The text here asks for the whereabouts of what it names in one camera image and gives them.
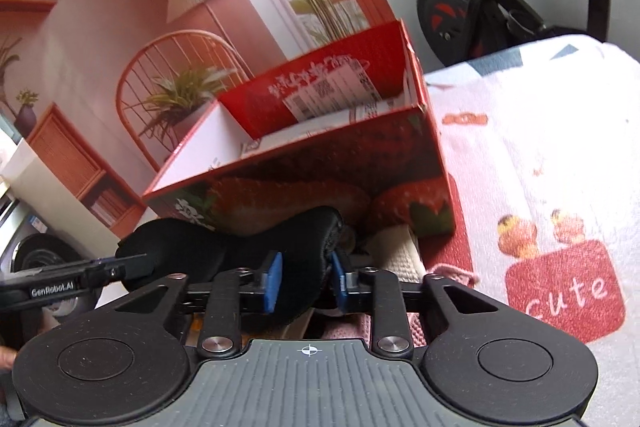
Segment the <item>human hand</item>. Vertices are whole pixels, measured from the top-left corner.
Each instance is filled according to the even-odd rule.
[[[15,349],[11,349],[11,347],[0,346],[0,370],[12,369],[17,354],[18,352]]]

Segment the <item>wall mural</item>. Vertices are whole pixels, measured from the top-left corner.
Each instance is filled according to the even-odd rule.
[[[0,0],[0,111],[123,236],[220,92],[393,18],[386,0]]]

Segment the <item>gray ribbed plate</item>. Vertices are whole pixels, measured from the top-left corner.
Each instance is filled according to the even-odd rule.
[[[51,427],[39,420],[35,427]],[[406,362],[361,341],[253,341],[204,363],[187,391],[135,427],[473,427],[424,388]],[[577,426],[573,421],[562,427]]]

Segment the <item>qr code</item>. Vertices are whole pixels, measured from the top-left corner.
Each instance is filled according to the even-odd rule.
[[[298,95],[293,97],[293,103],[296,104],[296,107],[300,110],[302,116],[307,119],[314,117],[314,114],[311,112],[311,110],[309,110],[308,107],[306,107],[306,103]]]
[[[329,84],[329,81],[326,78],[318,80],[315,84],[312,84],[312,86],[320,98],[326,98],[335,92],[334,86]]]

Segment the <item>box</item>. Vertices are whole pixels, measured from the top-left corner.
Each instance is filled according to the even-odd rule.
[[[401,22],[222,94],[144,194],[159,216],[251,235],[319,205],[369,234],[454,229],[420,66]]]

